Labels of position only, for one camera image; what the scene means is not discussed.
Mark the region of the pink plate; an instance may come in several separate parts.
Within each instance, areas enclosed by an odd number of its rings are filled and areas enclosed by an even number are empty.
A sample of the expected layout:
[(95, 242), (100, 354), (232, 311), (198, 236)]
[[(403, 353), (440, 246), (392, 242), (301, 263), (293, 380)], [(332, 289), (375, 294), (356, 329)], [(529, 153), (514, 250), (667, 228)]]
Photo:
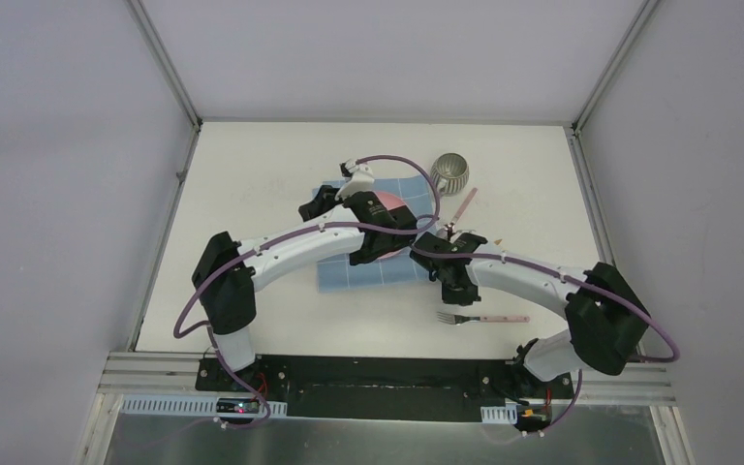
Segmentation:
[[(413, 230), (417, 226), (417, 219), (408, 205), (394, 194), (374, 192), (375, 201), (371, 193), (359, 204), (356, 217), (360, 223), (379, 226), (394, 230)], [(373, 230), (364, 231), (361, 248), (352, 254), (354, 264), (370, 264), (380, 258), (399, 253), (411, 245), (415, 240), (414, 234), (391, 234)]]

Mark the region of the pink handled fork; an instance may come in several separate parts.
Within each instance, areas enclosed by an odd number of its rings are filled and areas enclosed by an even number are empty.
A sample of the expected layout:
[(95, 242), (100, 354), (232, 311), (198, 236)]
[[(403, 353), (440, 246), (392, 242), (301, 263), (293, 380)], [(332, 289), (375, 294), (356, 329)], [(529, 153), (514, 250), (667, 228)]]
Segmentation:
[(437, 312), (436, 317), (439, 322), (452, 325), (461, 326), (468, 323), (478, 324), (528, 324), (531, 319), (528, 316), (467, 316), (460, 314), (452, 314), (447, 312)]

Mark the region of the pink handled spoon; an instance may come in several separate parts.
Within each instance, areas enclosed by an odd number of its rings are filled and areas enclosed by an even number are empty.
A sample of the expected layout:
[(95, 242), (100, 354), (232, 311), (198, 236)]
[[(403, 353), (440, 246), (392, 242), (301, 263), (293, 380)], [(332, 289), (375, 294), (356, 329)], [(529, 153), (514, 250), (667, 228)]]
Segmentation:
[(445, 223), (444, 231), (447, 235), (447, 238), (451, 238), (454, 235), (455, 227), (463, 214), (466, 212), (466, 209), (471, 204), (474, 197), (477, 195), (479, 189), (478, 188), (472, 188), (470, 192), (467, 194), (467, 196), (464, 198), (463, 202), (458, 206), (457, 210), (454, 212), (454, 214), (451, 216), (451, 219)]

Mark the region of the blue checked cloth napkin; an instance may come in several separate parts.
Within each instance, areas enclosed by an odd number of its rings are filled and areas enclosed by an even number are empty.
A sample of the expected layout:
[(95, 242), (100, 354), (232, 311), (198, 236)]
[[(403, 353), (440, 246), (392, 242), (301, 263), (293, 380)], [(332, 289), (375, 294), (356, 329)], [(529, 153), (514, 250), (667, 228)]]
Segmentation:
[[(399, 197), (416, 216), (434, 211), (429, 185), (420, 175), (377, 179), (373, 190)], [(356, 266), (349, 265), (347, 255), (333, 256), (316, 265), (316, 284), (321, 294), (427, 281), (428, 272), (416, 265), (407, 250)]]

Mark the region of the grey ribbed mug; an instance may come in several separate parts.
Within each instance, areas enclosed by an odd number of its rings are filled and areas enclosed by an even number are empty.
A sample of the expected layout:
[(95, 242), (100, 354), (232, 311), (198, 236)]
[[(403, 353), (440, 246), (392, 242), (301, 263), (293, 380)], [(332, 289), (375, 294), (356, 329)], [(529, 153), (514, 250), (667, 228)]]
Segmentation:
[(441, 196), (453, 196), (468, 184), (470, 166), (458, 153), (439, 156), (430, 168), (430, 177), (435, 190)]

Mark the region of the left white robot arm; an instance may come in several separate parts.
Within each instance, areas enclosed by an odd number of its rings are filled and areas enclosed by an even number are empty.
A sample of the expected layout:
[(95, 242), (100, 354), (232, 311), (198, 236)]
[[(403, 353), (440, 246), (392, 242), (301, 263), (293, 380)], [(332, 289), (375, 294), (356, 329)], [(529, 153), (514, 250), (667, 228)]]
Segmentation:
[(200, 293), (213, 346), (223, 358), (219, 377), (231, 390), (245, 391), (256, 382), (248, 326), (257, 316), (257, 292), (310, 264), (327, 260), (346, 268), (365, 266), (415, 240), (419, 220), (406, 203), (388, 207), (373, 191), (344, 201), (337, 194), (337, 188), (321, 186), (299, 208), (303, 223), (297, 230), (251, 241), (235, 241), (228, 232), (209, 239), (191, 281)]

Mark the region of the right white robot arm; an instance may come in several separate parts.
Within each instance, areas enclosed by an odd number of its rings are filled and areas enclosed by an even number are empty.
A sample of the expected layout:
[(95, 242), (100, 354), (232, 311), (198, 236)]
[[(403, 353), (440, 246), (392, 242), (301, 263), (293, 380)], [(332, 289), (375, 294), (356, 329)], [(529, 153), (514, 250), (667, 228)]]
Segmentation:
[(449, 242), (426, 233), (410, 257), (442, 289), (448, 305), (478, 302), (481, 289), (520, 297), (562, 317), (566, 329), (521, 346), (511, 361), (511, 384), (526, 397), (549, 381), (590, 368), (609, 376), (635, 360), (649, 327), (649, 314), (622, 274), (598, 262), (589, 269), (556, 265), (510, 254), (471, 233)]

